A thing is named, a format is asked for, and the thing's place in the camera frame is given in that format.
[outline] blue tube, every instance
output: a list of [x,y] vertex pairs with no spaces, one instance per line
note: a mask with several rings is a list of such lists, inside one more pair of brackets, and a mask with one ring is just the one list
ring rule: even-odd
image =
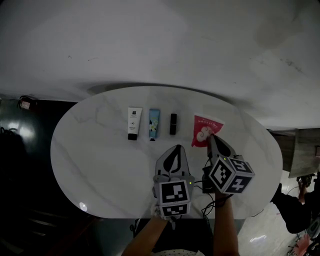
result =
[[150,141],[155,141],[157,137],[157,130],[159,124],[159,109],[150,109],[149,110],[149,138]]

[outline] white marble tabletop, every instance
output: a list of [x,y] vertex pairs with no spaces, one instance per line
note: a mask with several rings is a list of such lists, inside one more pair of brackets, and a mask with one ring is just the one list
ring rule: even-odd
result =
[[[128,140],[128,107],[142,107],[137,140]],[[149,139],[149,109],[160,109],[158,138]],[[170,114],[178,116],[176,135],[169,135]],[[259,213],[273,197],[282,174],[277,142],[255,119],[233,105],[188,89],[137,86],[97,94],[74,105],[59,121],[51,141],[55,178],[69,200],[102,218],[150,215],[156,160],[169,148],[185,148],[189,170],[202,179],[207,148],[191,147],[194,115],[224,121],[218,133],[243,155],[255,177],[232,199],[235,219]],[[202,218],[211,199],[195,187],[190,217]],[[215,217],[213,210],[208,216]]]

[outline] pink sachet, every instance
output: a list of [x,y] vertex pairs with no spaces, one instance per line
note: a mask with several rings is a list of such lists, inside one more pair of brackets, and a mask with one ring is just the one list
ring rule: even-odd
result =
[[207,138],[217,134],[224,126],[223,122],[210,120],[198,115],[194,116],[193,140],[191,146],[203,148],[208,146]]

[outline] white tube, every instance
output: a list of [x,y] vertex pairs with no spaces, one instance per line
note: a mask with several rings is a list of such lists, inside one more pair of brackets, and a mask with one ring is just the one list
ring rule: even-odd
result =
[[137,140],[141,112],[142,107],[128,107],[128,140]]

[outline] dark clothing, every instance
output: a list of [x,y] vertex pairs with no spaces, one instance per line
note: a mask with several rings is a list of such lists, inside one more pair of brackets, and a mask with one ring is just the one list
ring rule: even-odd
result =
[[[140,219],[136,235],[144,228],[150,219]],[[170,222],[165,226],[156,242],[153,252],[183,249],[191,252],[200,251],[204,255],[213,255],[213,234],[204,219],[177,219],[175,229]]]
[[298,198],[280,193],[272,200],[279,209],[286,228],[292,234],[306,230],[320,212],[319,191],[313,191],[304,195],[305,204],[299,202]]

